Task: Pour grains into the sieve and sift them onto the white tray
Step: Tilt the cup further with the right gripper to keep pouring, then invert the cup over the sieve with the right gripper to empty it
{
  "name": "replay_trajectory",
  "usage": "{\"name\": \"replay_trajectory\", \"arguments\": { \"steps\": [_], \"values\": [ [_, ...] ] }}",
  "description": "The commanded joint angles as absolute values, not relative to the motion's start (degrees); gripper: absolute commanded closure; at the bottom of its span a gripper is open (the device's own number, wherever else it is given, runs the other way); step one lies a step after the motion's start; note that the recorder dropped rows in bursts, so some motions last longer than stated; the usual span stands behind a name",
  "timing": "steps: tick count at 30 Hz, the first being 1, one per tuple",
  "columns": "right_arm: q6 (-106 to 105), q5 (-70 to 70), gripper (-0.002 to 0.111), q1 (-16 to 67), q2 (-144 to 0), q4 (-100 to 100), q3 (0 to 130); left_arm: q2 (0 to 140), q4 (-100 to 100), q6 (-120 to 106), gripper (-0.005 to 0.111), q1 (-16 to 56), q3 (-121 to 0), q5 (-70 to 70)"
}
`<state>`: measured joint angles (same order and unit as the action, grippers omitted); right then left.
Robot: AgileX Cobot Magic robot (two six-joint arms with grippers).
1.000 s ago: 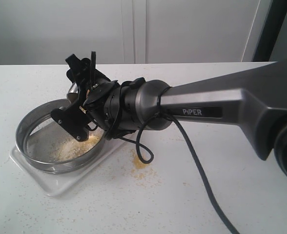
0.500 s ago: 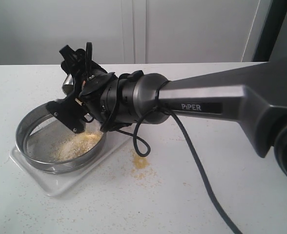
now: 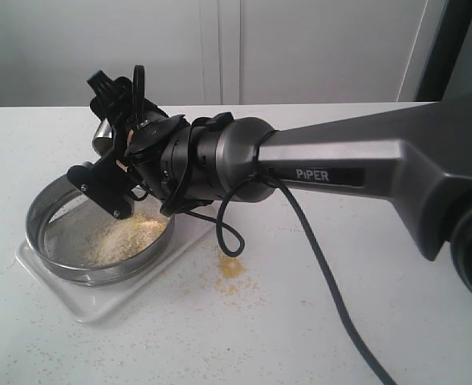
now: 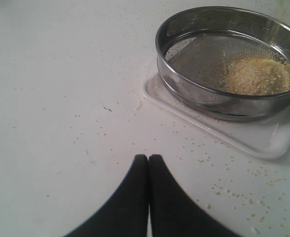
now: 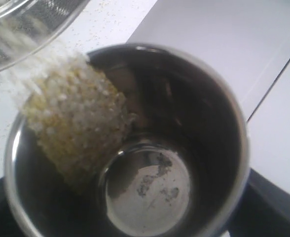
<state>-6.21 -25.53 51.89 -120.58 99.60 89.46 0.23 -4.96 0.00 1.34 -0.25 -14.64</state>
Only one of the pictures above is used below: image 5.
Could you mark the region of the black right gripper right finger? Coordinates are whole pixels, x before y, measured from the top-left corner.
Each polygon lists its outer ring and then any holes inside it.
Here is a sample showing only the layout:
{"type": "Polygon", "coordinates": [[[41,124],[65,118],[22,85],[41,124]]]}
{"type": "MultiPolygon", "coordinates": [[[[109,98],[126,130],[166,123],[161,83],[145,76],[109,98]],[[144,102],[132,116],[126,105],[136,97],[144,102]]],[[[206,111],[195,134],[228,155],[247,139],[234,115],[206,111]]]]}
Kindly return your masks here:
{"type": "Polygon", "coordinates": [[[231,236],[290,237],[290,195],[252,169],[231,236]]]}

